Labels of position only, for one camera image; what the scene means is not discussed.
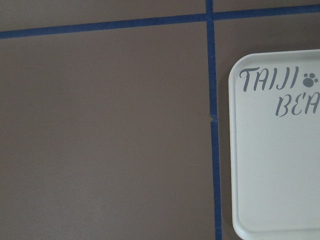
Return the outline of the white bear print tray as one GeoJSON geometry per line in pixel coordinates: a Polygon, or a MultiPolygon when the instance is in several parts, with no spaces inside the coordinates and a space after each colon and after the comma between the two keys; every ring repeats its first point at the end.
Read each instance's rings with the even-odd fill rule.
{"type": "Polygon", "coordinates": [[[228,98],[235,232],[319,239],[319,50],[244,56],[230,71],[228,98]]]}

